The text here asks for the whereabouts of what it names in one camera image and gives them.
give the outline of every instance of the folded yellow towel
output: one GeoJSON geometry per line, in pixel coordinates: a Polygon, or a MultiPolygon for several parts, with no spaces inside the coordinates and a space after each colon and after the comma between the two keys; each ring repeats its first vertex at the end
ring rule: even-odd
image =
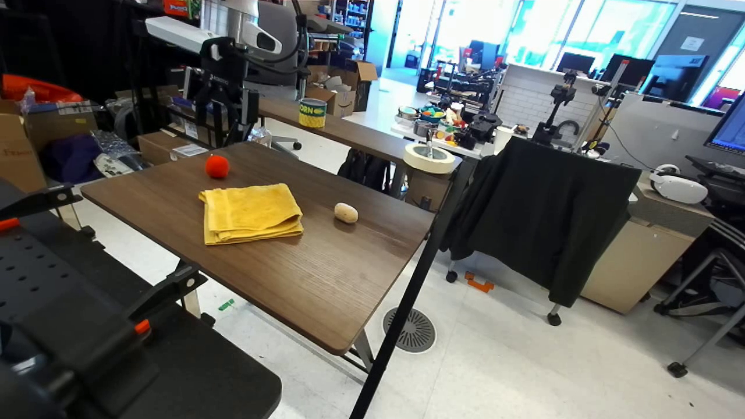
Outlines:
{"type": "Polygon", "coordinates": [[[302,234],[302,213],[286,185],[204,192],[205,244],[234,244],[302,234]]]}

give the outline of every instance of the white floor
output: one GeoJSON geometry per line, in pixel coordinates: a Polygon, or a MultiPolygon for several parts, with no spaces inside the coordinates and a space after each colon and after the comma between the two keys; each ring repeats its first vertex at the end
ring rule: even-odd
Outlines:
{"type": "MultiPolygon", "coordinates": [[[[396,106],[415,101],[393,81],[373,87],[369,115],[354,121],[385,129],[396,106]]],[[[348,148],[306,136],[283,124],[272,134],[302,140],[302,160],[336,171],[348,148]]],[[[78,205],[84,224],[99,231],[110,254],[150,283],[164,279],[178,258],[113,219],[91,204],[78,205]]],[[[396,308],[417,262],[369,323],[373,349],[382,343],[382,316],[396,308]]],[[[446,283],[439,262],[417,311],[439,328],[426,354],[396,353],[373,401],[376,419],[455,417],[745,417],[745,349],[732,340],[716,348],[684,380],[666,364],[687,357],[716,321],[674,321],[642,302],[632,316],[578,300],[564,311],[564,327],[545,323],[548,291],[506,271],[493,258],[468,263],[497,283],[491,294],[446,283]]],[[[204,311],[220,330],[283,377],[277,419],[350,417],[362,391],[362,372],[327,357],[236,294],[211,283],[200,290],[204,311]]]]}

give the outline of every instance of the small round bread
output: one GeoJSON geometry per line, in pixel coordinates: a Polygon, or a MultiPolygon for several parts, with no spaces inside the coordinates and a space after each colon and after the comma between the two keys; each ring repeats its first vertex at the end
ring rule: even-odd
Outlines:
{"type": "Polygon", "coordinates": [[[333,216],[336,216],[337,221],[343,221],[343,224],[357,224],[357,221],[358,221],[358,213],[357,213],[353,205],[348,205],[348,204],[337,204],[337,205],[333,208],[333,216]]]}

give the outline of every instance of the red ball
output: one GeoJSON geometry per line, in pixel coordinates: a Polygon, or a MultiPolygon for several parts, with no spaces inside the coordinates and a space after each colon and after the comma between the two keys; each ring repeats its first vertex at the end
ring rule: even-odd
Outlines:
{"type": "Polygon", "coordinates": [[[211,153],[205,160],[205,173],[212,179],[227,179],[230,173],[230,160],[222,153],[211,153]]]}

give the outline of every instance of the black cable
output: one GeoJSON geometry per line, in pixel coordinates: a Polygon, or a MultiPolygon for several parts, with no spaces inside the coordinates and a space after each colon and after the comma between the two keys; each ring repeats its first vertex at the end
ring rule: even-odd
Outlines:
{"type": "Polygon", "coordinates": [[[620,143],[620,148],[623,148],[635,163],[641,163],[645,171],[652,171],[645,160],[641,160],[638,156],[633,156],[633,153],[626,149],[623,136],[620,136],[612,127],[609,127],[609,131],[612,134],[612,138],[620,143]]]}

